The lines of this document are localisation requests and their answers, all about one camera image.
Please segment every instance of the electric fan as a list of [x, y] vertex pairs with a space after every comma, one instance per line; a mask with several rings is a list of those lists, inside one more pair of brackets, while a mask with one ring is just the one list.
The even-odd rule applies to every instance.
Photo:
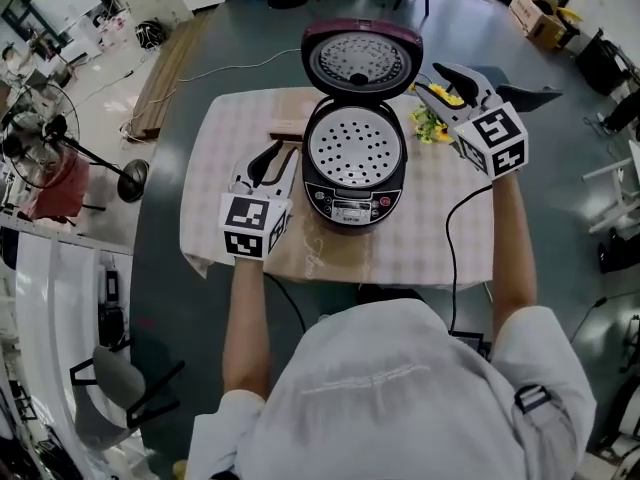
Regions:
[[2, 118], [2, 153], [16, 174], [38, 189], [53, 188], [73, 172], [78, 154], [118, 174], [118, 196], [131, 203], [142, 197], [149, 164], [132, 160], [124, 169], [80, 145], [78, 114], [58, 86], [25, 88]]

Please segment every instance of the desk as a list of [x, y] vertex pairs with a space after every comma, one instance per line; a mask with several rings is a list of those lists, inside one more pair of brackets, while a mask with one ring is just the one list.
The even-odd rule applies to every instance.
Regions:
[[[214, 262], [233, 265], [217, 229], [219, 196], [227, 190], [235, 162], [268, 140], [275, 102], [282, 91], [322, 94], [308, 88], [267, 89], [216, 98], [196, 138], [180, 209], [180, 249], [203, 276]], [[313, 101], [304, 96], [300, 112]], [[445, 219], [455, 204], [489, 183], [445, 144], [426, 145], [413, 136], [409, 118], [419, 100], [399, 96], [389, 101], [405, 134], [409, 159], [404, 192], [394, 212], [362, 236], [342, 236], [326, 229], [311, 209], [301, 182], [300, 165], [293, 187], [293, 219], [265, 263], [271, 274], [294, 280], [449, 286], [453, 280]], [[451, 220], [458, 259], [458, 283], [469, 286], [492, 277], [493, 209], [491, 192], [461, 207]]]

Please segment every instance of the rice cooker lid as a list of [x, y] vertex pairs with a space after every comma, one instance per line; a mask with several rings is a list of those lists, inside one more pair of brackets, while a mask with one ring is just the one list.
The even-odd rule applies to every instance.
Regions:
[[310, 26], [302, 62], [311, 83], [333, 96], [381, 101], [402, 94], [422, 64], [422, 39], [392, 23], [335, 19]]

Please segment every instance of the black bag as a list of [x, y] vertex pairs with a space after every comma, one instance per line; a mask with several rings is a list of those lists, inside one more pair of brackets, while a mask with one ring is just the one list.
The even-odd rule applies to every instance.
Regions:
[[157, 48], [167, 39], [167, 33], [157, 21], [143, 21], [136, 27], [136, 37], [145, 50]]

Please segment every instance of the white shirt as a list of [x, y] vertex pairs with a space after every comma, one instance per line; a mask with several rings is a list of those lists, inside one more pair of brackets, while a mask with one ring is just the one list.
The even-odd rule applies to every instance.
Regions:
[[515, 430], [514, 394], [529, 384], [563, 405], [550, 449], [573, 472], [595, 401], [551, 310], [512, 315], [490, 364], [418, 300], [358, 306], [304, 335], [266, 402], [232, 391], [196, 418], [187, 478], [229, 469], [242, 480], [549, 478], [535, 464], [546, 460], [537, 431], [525, 456]]

